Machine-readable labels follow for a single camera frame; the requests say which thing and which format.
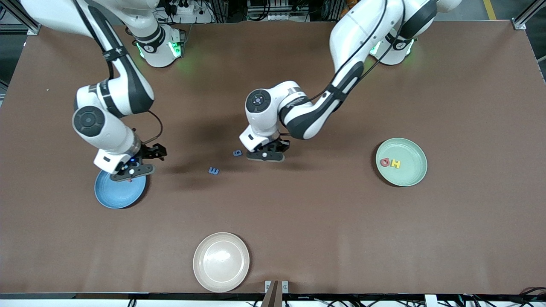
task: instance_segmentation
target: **table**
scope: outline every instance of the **table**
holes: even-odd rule
[[[313,96],[329,82],[333,25],[196,25],[185,57],[163,69],[129,48],[156,94],[168,156],[123,210],[96,201],[96,151],[70,121],[76,89],[107,77],[98,46],[47,28],[29,37],[0,109],[0,292],[206,292],[192,257],[220,231],[251,253],[239,293],[271,279],[294,293],[546,284],[546,87],[509,21],[435,22],[319,135],[293,141],[284,163],[232,155],[249,92],[296,80]],[[149,114],[124,122],[143,139],[158,130]],[[374,149],[392,137],[424,149],[417,186],[378,177]]]

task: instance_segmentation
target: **yellow tape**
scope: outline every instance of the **yellow tape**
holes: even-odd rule
[[[497,20],[497,16],[495,16],[495,11],[493,11],[493,5],[491,5],[491,0],[483,0],[483,5],[485,6],[485,10],[487,11],[487,16],[489,17],[489,20]]]

